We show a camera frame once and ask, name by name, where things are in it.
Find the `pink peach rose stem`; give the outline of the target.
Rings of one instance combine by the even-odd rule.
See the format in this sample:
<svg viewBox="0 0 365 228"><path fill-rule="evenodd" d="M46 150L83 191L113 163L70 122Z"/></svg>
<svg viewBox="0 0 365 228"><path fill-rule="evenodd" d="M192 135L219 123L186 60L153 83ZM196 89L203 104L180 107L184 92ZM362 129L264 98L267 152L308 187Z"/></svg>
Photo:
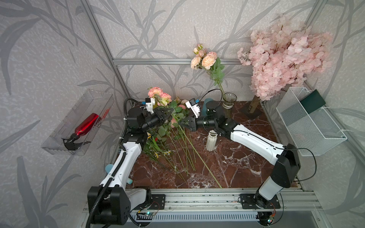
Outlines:
<svg viewBox="0 0 365 228"><path fill-rule="evenodd" d="M151 87L151 88L149 88L148 98L151 98L151 97L153 97L156 100L156 105L154 106L154 108L157 108L157 107L170 108L170 107L168 107L168 104L170 102L176 100L176 99L179 99L179 98L173 99L171 95L169 95L168 93L164 92L159 87ZM191 114L192 111L189 108L187 108L187 109L189 110L188 117L191 117L191 116L194 117L194 115ZM211 169L208 167L208 164L205 162L205 160L200 155L200 153L198 152L197 148L194 145L194 141L193 141L193 137L192 137L192 132L193 131L190 131L188 129L187 129L187 131L189 133L189 136L192 139L192 144L193 144L193 147L194 147L194 153L196 155L196 163L195 163L196 171L190 170L189 173L187 174L183 170L183 168L181 166L181 163L178 161L178 156L177 156L177 152L174 149L174 145L173 145L172 141L167 136L168 123L169 123L170 118L164 124L162 124L161 126L153 127L151 130L149 130L147 132L147 134L149 133L150 135L153 135L154 137L157 137L159 139L159 142L160 143L164 142L165 146L167 146L170 150L172 150L174 152L174 160L175 160L175 165L177 167L176 168L177 169L177 172L176 173L173 173L171 171L170 172L173 173L175 175L175 177L178 178L178 179L180 179L184 184L188 185L189 184L188 179L191 178L192 175L193 175L193 173L197 171L196 163L198 161L201 161L202 162L202 165L205 167L205 169L211 175L211 177L214 180L214 182L216 182L217 186L219 188L221 188L222 186L219 184L217 178L215 177L215 175L213 174L213 172L211 171Z"/></svg>

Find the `cream peach rose stem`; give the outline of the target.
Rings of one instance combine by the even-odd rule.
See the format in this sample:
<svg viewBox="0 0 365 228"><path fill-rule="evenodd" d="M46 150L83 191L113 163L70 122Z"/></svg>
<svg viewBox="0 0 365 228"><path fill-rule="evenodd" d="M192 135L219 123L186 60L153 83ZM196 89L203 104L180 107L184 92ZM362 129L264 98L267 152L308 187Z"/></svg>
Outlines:
<svg viewBox="0 0 365 228"><path fill-rule="evenodd" d="M215 52L209 52L204 57L196 55L191 61L191 69L203 69L209 75L210 79L214 82L215 86L221 90L224 94L224 89L222 87L224 79L224 68L225 66L221 63Z"/></svg>

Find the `pink white rose stem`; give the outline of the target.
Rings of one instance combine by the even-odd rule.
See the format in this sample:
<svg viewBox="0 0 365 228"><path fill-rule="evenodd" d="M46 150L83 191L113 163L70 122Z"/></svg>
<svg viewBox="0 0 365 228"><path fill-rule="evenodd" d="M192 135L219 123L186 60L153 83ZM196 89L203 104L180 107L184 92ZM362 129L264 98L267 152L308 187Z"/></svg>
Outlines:
<svg viewBox="0 0 365 228"><path fill-rule="evenodd" d="M204 48L202 44L197 44L196 47L193 50L193 53L197 56L200 57L201 59L205 58L206 56L212 56L214 59L218 58L217 53L213 52L213 51L208 51L207 48Z"/></svg>

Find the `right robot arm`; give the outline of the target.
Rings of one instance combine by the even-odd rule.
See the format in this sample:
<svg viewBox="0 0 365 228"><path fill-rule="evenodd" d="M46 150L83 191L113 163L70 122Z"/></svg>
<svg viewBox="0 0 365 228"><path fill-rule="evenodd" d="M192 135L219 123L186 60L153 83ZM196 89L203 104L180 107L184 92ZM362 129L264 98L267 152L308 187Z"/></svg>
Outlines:
<svg viewBox="0 0 365 228"><path fill-rule="evenodd" d="M231 118L225 117L223 107L219 102L205 102L206 114L200 114L198 99L185 102L185 106L193 112L181 121L179 125L189 131L197 131L199 128L210 128L206 149L212 151L215 148L217 137L222 136L233 142L253 150L274 166L271 175L257 189L253 202L259 208L266 208L269 202L284 188L290 188L301 168L298 152L300 148L288 144L283 145L264 138L237 123Z"/></svg>

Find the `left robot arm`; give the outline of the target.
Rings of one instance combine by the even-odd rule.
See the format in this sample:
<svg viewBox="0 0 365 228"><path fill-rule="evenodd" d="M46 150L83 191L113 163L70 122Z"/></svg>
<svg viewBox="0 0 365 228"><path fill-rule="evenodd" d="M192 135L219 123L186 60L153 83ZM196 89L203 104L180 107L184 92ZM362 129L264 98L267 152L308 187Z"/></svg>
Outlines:
<svg viewBox="0 0 365 228"><path fill-rule="evenodd" d="M148 131L163 125L174 109L154 106L150 98L143 103L136 100L134 103L137 106L124 110L125 128L120 139L119 156L105 179L87 193L87 228L93 224L102 224L105 228L124 225L128 220L141 228L143 225L132 218L131 212L152 205L151 191L147 187L130 192L125 189L132 168L146 145Z"/></svg>

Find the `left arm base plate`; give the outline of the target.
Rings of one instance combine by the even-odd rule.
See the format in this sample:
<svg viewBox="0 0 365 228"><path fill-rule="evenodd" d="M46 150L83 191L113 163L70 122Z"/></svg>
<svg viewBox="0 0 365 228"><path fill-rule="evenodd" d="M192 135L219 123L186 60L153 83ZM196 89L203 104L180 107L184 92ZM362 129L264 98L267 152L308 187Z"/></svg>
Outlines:
<svg viewBox="0 0 365 228"><path fill-rule="evenodd" d="M166 201L165 194L152 194L151 202L152 204L149 206L149 210L164 210Z"/></svg>

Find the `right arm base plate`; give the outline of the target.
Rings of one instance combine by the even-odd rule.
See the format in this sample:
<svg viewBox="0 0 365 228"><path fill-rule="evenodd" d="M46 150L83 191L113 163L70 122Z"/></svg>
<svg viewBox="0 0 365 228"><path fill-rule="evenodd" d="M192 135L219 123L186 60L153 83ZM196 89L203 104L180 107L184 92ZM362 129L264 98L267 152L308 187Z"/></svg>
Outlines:
<svg viewBox="0 0 365 228"><path fill-rule="evenodd" d="M243 209L280 209L281 205L277 196L274 196L273 199L267 200L261 197L259 194L251 194L251 193L244 193L240 194L238 197L238 203L242 205Z"/></svg>

